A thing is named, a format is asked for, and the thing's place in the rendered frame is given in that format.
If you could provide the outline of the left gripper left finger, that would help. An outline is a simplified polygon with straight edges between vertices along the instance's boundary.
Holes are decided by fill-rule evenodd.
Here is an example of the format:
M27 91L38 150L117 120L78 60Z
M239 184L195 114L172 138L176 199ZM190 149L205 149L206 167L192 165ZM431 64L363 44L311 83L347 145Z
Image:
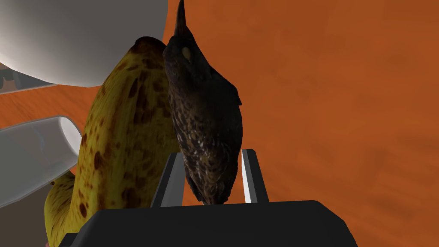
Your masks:
M151 207L181 206L185 184L182 153L171 153L162 172Z

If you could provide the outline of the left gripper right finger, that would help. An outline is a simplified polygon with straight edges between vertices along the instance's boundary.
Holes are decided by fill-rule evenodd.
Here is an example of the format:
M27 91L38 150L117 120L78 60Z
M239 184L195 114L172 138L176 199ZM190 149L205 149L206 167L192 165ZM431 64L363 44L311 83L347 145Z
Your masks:
M268 203L264 179L253 149L241 150L241 168L245 203Z

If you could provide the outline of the black overripe banana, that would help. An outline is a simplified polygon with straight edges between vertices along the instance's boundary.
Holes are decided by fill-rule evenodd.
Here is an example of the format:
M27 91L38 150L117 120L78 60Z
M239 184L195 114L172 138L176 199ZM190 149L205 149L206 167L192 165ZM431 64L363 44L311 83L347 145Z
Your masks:
M209 65L198 47L186 24L184 0L163 58L186 180L202 204L224 204L238 171L242 103L237 88Z

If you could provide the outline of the yellow spotted banana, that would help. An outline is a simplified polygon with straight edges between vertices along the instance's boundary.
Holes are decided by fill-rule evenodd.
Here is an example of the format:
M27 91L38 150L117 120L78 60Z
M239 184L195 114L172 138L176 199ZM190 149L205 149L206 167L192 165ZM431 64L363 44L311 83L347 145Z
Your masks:
M168 102L165 44L141 37L98 90L76 172L52 182L45 199L49 247L99 210L148 208L168 156L179 151Z

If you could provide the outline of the white mug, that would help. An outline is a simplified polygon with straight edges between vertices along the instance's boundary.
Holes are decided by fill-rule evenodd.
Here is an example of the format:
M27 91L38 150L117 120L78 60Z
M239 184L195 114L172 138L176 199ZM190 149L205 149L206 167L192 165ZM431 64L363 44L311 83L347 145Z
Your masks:
M0 208L32 194L77 164L81 131L66 116L0 129Z

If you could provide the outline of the white round bowl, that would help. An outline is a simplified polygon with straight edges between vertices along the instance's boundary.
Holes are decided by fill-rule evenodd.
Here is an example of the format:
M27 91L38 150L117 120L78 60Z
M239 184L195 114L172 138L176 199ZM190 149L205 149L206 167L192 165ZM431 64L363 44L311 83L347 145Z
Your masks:
M102 85L143 36L162 40L168 0L0 0L0 63L53 84Z

